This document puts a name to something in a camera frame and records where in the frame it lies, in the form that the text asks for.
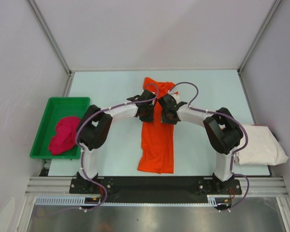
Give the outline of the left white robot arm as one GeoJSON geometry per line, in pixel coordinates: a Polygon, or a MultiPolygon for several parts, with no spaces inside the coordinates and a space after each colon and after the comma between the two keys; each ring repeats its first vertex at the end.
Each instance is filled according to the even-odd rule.
{"type": "Polygon", "coordinates": [[[80,171],[83,178],[80,187],[86,193],[96,190],[98,175],[96,155],[94,154],[106,141],[113,123],[127,118],[137,117],[142,122],[154,121],[154,108],[157,103],[157,93],[147,89],[141,95],[136,95],[121,104],[101,109],[91,105],[81,119],[75,136],[75,144],[81,149],[80,171]]]}

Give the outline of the orange t shirt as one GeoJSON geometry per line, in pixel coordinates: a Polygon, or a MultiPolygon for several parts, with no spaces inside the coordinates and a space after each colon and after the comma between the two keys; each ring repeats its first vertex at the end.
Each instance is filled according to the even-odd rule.
{"type": "Polygon", "coordinates": [[[174,173],[174,125],[161,122],[162,107],[156,103],[153,122],[144,122],[141,132],[143,151],[137,170],[147,173],[174,173]]]}

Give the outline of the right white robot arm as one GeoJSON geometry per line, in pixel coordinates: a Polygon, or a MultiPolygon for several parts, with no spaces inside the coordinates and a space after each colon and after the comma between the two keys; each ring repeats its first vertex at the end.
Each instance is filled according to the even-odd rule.
{"type": "Polygon", "coordinates": [[[205,129],[209,143],[217,154],[213,189],[219,194],[226,193],[234,180],[232,152],[244,136],[241,124],[224,107],[217,111],[198,109],[187,102],[177,102],[171,94],[159,98],[158,102],[162,108],[162,123],[175,125],[184,121],[205,129]]]}

